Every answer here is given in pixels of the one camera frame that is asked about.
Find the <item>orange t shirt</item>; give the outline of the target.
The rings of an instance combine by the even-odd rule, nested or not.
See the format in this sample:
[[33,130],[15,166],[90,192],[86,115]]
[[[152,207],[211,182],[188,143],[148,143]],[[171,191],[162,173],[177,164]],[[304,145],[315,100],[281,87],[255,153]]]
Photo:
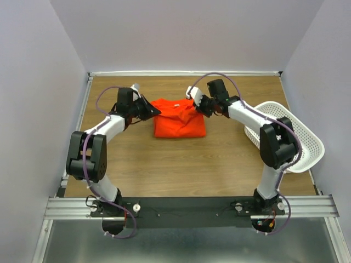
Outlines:
[[151,102],[161,111],[154,117],[154,137],[158,139],[201,138],[206,136],[203,115],[195,109],[189,99],[157,99]]

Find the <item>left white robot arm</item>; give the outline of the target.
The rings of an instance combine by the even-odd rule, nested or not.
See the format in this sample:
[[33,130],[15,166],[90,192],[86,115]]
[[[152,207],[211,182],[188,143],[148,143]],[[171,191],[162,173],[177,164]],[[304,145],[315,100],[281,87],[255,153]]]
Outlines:
[[125,208],[122,206],[120,190],[108,178],[107,144],[130,125],[147,121],[161,114],[140,92],[140,86],[115,87],[117,101],[109,112],[96,109],[105,115],[103,121],[85,131],[71,134],[66,160],[66,173],[76,180],[85,181],[96,198],[103,202],[103,211],[116,216]]

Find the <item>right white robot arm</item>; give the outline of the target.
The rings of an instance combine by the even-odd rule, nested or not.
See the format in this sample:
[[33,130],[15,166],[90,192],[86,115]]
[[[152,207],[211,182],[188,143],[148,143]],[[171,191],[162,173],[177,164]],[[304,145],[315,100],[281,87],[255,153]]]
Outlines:
[[252,208],[260,215],[266,214],[279,200],[279,186],[284,171],[293,163],[295,155],[301,155],[301,143],[297,139],[289,118],[273,119],[249,104],[240,94],[230,96],[222,79],[207,83],[210,96],[194,85],[186,91],[196,110],[210,117],[223,115],[238,121],[259,135],[259,152],[264,163],[261,181],[253,194]]

